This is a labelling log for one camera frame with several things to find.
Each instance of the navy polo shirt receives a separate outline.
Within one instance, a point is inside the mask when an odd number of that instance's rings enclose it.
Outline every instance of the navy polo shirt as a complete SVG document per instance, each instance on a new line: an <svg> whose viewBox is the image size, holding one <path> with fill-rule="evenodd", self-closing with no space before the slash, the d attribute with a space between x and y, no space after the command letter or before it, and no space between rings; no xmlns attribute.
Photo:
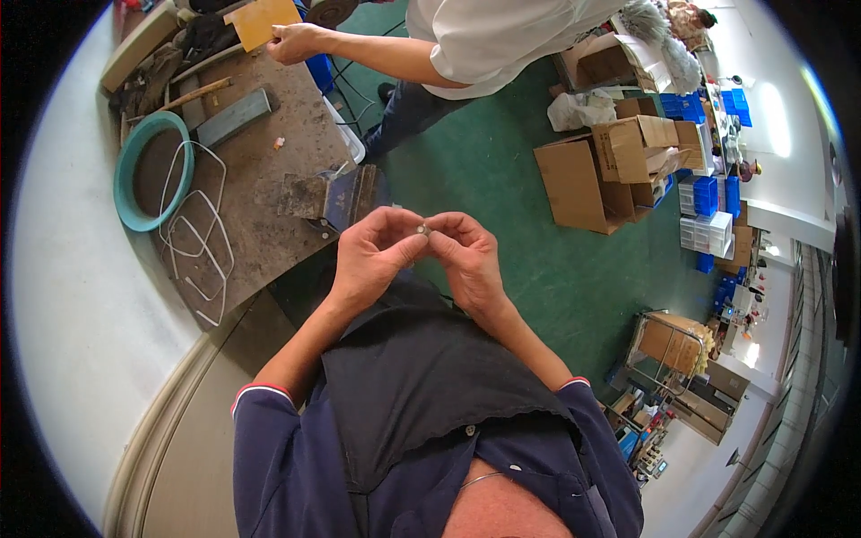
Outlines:
<svg viewBox="0 0 861 538"><path fill-rule="evenodd" d="M564 429L468 426L389 471L369 496L370 536L440 536L474 457L541 499L577 538L639 536L640 490L589 382L574 378L556 395L580 430L579 454ZM358 536L326 388L300 416L283 388L245 386L232 413L240 536Z"/></svg>

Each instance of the white shirt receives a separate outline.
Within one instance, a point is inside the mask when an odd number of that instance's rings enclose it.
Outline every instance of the white shirt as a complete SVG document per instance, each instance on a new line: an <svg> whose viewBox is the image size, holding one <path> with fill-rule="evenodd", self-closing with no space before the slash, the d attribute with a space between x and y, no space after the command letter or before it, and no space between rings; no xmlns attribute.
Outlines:
<svg viewBox="0 0 861 538"><path fill-rule="evenodd" d="M489 96L533 61L574 45L607 22L627 0L410 0L410 37L437 43L430 62L448 80L472 84L424 87L452 101Z"/></svg>

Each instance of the man's left hand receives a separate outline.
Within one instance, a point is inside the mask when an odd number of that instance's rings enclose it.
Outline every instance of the man's left hand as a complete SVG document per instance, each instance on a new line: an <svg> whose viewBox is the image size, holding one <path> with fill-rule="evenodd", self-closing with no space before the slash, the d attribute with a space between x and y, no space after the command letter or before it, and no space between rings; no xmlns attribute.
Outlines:
<svg viewBox="0 0 861 538"><path fill-rule="evenodd" d="M320 54L318 38L327 30L310 22L288 26L272 25L275 38L266 44L266 52L284 65L293 65Z"/></svg>
<svg viewBox="0 0 861 538"><path fill-rule="evenodd" d="M345 230L329 299L354 315L373 305L427 246L428 238L416 233L423 222L412 211L378 207Z"/></svg>

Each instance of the person in white shirt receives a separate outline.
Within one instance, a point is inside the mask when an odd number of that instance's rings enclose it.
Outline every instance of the person in white shirt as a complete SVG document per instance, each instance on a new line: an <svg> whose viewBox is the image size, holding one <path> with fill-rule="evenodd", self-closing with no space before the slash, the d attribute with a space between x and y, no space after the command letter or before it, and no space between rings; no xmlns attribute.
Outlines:
<svg viewBox="0 0 861 538"><path fill-rule="evenodd" d="M375 160L528 64L573 46L627 0L410 0L410 37L356 35L297 23L274 26L269 55L285 65L327 53L397 78L381 84L382 122L363 137Z"/></svg>

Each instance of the striped sleeve trim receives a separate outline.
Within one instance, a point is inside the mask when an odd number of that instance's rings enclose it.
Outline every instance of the striped sleeve trim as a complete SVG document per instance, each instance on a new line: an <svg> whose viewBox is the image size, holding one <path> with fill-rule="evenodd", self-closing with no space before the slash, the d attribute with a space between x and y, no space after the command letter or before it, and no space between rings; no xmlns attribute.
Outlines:
<svg viewBox="0 0 861 538"><path fill-rule="evenodd" d="M231 417L236 413L236 405L239 403L239 399L242 398L242 395L251 391L269 391L271 393L281 394L288 402L290 402L291 405L293 405L293 399L290 398L290 393L287 392L286 388L278 385L270 385L269 383L249 383L248 385L240 388L239 392L236 393L236 398L233 400L233 405L230 407Z"/></svg>
<svg viewBox="0 0 861 538"><path fill-rule="evenodd" d="M585 377L573 377L570 380L566 381L565 385L562 385L561 387L559 387L559 390L562 390L563 388L565 388L568 385L573 385L574 383L582 383L588 387L592 387L592 384L589 383L589 380L587 378L585 378Z"/></svg>

